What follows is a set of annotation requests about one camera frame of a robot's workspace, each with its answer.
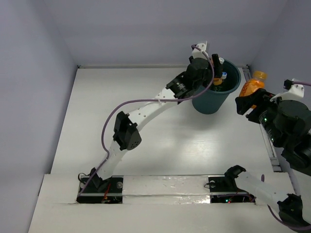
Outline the crushed green plastic bottle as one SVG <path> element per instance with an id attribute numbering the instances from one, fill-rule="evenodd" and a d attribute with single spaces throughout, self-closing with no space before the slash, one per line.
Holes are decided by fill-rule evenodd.
<path id="1" fill-rule="evenodd" d="M 225 92 L 227 91 L 229 88 L 228 88 L 228 85 L 225 84 L 225 83 L 222 83 L 220 85 L 212 85 L 211 88 L 210 88 L 212 91 L 215 91 L 215 92 Z"/>

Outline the small orange juice bottle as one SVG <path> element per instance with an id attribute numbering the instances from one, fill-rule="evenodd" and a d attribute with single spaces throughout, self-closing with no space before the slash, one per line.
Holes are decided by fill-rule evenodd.
<path id="1" fill-rule="evenodd" d="M 252 78 L 243 85 L 239 97 L 246 97 L 255 93 L 260 88 L 263 89 L 265 87 L 265 81 L 267 77 L 267 73 L 262 71 L 255 71 Z"/>

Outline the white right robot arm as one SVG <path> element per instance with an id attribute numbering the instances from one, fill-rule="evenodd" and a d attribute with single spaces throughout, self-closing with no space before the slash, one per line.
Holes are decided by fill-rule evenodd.
<path id="1" fill-rule="evenodd" d="M 278 94 L 259 88 L 235 99 L 236 111 L 259 124 L 269 141 L 282 150 L 291 174 L 263 175 L 235 165 L 216 182 L 253 195 L 272 216 L 296 233 L 311 230 L 311 111 L 302 102 L 306 82 L 284 81 Z"/>

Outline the small orange bottle white label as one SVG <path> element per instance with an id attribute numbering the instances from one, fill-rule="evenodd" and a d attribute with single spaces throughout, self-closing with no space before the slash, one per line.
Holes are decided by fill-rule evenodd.
<path id="1" fill-rule="evenodd" d="M 223 82 L 222 78 L 214 78 L 214 79 L 213 79 L 213 84 L 214 84 L 215 86 L 221 85 L 222 82 Z"/>

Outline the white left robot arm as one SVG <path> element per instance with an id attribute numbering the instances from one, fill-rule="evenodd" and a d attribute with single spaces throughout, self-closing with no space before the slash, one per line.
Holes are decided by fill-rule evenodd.
<path id="1" fill-rule="evenodd" d="M 106 156 L 103 161 L 90 172 L 86 185 L 102 192 L 107 188 L 108 179 L 114 173 L 117 164 L 130 150 L 135 149 L 142 141 L 140 131 L 155 117 L 164 111 L 196 98 L 195 92 L 199 87 L 210 86 L 214 78 L 214 65 L 206 53 L 202 58 L 193 58 L 186 71 L 180 73 L 153 99 L 144 99 L 143 106 L 125 113 L 116 113 L 114 134 L 109 148 L 103 147 Z"/>

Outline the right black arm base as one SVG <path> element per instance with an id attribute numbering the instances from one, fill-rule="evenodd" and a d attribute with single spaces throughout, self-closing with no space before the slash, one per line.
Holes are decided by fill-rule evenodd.
<path id="1" fill-rule="evenodd" d="M 235 182 L 225 176 L 211 176 L 205 181 L 204 188 L 210 192 L 211 203 L 255 203 L 255 196 L 236 187 Z"/>

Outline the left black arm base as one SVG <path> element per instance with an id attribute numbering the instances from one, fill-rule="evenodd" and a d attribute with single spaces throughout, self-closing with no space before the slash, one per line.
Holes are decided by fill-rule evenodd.
<path id="1" fill-rule="evenodd" d="M 122 204 L 123 176 L 112 176 L 96 187 L 90 182 L 76 201 L 83 204 Z"/>

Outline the tall orange bottle white cap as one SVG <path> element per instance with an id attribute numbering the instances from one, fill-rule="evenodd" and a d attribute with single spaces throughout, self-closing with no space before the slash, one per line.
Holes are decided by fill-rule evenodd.
<path id="1" fill-rule="evenodd" d="M 225 60 L 223 58 L 219 57 L 219 62 L 222 65 L 225 62 Z"/>

